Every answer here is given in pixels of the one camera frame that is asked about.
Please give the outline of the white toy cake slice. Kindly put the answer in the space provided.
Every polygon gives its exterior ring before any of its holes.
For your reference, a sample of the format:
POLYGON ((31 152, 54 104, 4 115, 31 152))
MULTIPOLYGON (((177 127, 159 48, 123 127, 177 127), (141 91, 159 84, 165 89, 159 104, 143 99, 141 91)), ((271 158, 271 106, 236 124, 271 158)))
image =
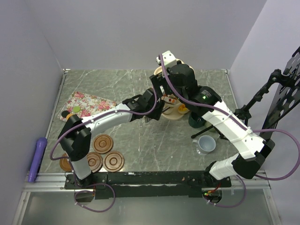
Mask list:
POLYGON ((169 103, 169 104, 172 104, 172 105, 176 104, 176 99, 171 98, 171 97, 168 97, 168 96, 165 96, 165 97, 164 97, 164 101, 165 101, 166 103, 169 103))

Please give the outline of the orange toy tart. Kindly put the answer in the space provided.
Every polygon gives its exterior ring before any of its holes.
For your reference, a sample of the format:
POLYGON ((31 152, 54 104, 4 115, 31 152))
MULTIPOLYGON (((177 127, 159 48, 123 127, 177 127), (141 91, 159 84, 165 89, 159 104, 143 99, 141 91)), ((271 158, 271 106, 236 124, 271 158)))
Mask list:
POLYGON ((185 107, 184 104, 181 104, 181 105, 178 107, 178 112, 181 113, 181 114, 186 114, 187 111, 188 111, 188 109, 185 107))

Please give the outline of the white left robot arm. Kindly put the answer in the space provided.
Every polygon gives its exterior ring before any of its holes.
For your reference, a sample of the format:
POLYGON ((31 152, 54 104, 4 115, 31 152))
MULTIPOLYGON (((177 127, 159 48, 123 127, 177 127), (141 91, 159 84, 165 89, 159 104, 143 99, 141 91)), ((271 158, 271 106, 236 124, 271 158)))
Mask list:
POLYGON ((87 160, 92 138, 114 126, 139 120, 144 116, 159 120, 164 107, 164 102, 160 99, 162 95, 159 87, 149 88, 142 95, 128 98, 102 113, 83 118, 75 114, 67 119, 55 145, 60 144, 66 152, 77 185, 88 188, 92 184, 92 170, 87 160))

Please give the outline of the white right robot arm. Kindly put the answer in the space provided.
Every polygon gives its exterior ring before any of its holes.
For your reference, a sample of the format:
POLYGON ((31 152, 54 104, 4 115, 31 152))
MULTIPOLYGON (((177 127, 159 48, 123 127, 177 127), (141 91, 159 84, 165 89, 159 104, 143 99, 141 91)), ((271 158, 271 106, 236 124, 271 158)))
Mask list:
POLYGON ((275 143, 256 135, 227 107, 224 100, 210 87, 200 86, 194 70, 187 64, 160 66, 150 77, 155 89, 174 95, 191 112, 215 127, 233 144, 238 153, 222 161, 211 163, 205 183, 216 186, 221 179, 239 175, 253 178, 273 150, 275 143))

